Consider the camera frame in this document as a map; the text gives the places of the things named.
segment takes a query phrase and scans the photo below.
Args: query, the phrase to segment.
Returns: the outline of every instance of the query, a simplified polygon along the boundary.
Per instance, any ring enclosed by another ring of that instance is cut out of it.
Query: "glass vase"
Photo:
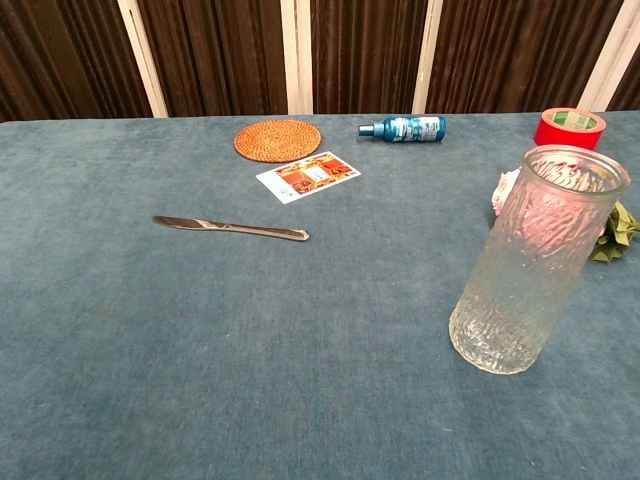
[[[478,368],[529,368],[560,318],[626,170],[591,150],[527,152],[502,213],[449,320],[454,348]]]

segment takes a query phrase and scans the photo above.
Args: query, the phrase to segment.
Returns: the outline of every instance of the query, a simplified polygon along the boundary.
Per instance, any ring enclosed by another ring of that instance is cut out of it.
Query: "playing card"
[[[331,152],[318,153],[256,175],[282,203],[355,178],[360,172]]]

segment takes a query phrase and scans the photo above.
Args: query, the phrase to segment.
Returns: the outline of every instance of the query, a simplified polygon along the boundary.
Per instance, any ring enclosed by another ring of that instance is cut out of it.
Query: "round rattan coaster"
[[[256,162],[291,162],[313,153],[320,131],[299,120],[265,120],[240,130],[233,139],[236,151]]]

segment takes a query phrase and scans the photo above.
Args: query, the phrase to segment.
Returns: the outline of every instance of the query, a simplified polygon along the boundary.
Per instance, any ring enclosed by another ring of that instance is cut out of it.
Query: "curtain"
[[[622,0],[444,0],[427,112],[576,106]]]
[[[0,0],[0,121],[142,116],[116,0]]]
[[[315,113],[410,113],[427,0],[312,0]]]
[[[640,110],[640,47],[636,49],[607,110]]]
[[[138,0],[171,116],[286,114],[279,0]]]

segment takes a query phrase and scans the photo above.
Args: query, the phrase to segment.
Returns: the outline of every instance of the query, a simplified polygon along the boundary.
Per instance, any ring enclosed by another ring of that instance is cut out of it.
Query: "blue spray bottle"
[[[384,122],[358,127],[361,137],[383,138],[387,142],[439,142],[447,131],[442,117],[391,117]]]

